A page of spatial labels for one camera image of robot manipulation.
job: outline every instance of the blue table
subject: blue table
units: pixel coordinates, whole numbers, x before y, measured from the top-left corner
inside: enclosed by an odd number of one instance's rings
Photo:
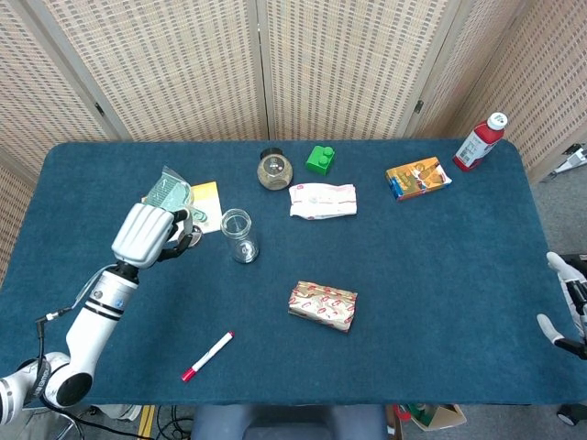
[[[72,302],[113,262],[128,210],[168,165],[217,181],[223,209],[247,210],[260,256],[233,261],[220,233],[140,272],[108,341],[89,403],[554,403],[587,397],[580,360],[551,346],[537,313],[574,330],[515,148],[481,167],[451,162],[458,140],[332,141],[323,178],[304,168],[315,142],[70,143],[45,160],[0,293],[0,376],[36,356],[34,318]],[[260,152],[280,146],[294,182],[354,183],[356,216],[289,217],[287,191],[257,182]],[[396,202],[392,166],[436,155],[453,183]],[[287,313],[292,287],[315,281],[359,293],[348,335]],[[47,326],[65,351],[75,313]],[[235,339],[180,381],[227,330]]]

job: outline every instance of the red marker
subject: red marker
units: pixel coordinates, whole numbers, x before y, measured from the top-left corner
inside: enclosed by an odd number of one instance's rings
[[[226,333],[224,336],[222,336],[222,339],[220,339],[218,342],[216,342],[212,348],[210,348],[205,355],[203,355],[200,360],[198,360],[195,364],[193,364],[189,369],[187,369],[183,374],[182,374],[182,380],[184,382],[189,381],[193,376],[195,376],[195,373],[197,373],[207,362],[208,360],[210,360],[218,351],[220,351],[220,349],[225,346],[226,344],[228,344],[228,341],[230,339],[232,339],[232,337],[234,336],[234,332],[228,332]]]

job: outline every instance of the white robotic arm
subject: white robotic arm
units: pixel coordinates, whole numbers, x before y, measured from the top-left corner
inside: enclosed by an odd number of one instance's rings
[[[163,248],[176,233],[178,223],[182,229],[177,246]],[[170,213],[136,203],[112,245],[116,265],[102,272],[67,333],[71,357],[49,353],[42,362],[32,359],[16,373],[0,379],[0,424],[10,423],[24,405],[37,397],[59,409],[79,402],[92,387],[102,350],[138,287],[138,270],[178,257],[201,236],[199,228],[192,226],[188,210]],[[49,313],[40,321],[44,324],[69,310]]]
[[[545,314],[537,315],[538,324],[544,336],[555,346],[571,352],[573,355],[587,360],[587,267],[579,261],[571,261],[577,265],[573,267],[567,264],[558,254],[547,254],[548,265],[559,274],[559,279],[570,314],[577,330],[581,335],[581,341],[569,339],[559,333],[550,319]]]

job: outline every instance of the glass jar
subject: glass jar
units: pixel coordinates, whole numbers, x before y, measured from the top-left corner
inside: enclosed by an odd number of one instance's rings
[[[239,263],[250,263],[259,255],[259,244],[249,215],[242,209],[229,209],[220,221],[227,238],[232,258]]]
[[[260,154],[257,178],[268,190],[276,191],[286,188],[292,181],[294,169],[285,158],[280,148],[266,148]]]

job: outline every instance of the green lego block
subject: green lego block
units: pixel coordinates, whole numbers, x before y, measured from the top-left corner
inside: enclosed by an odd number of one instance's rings
[[[316,145],[305,162],[305,167],[310,171],[326,176],[332,166],[334,156],[335,153],[331,147]]]

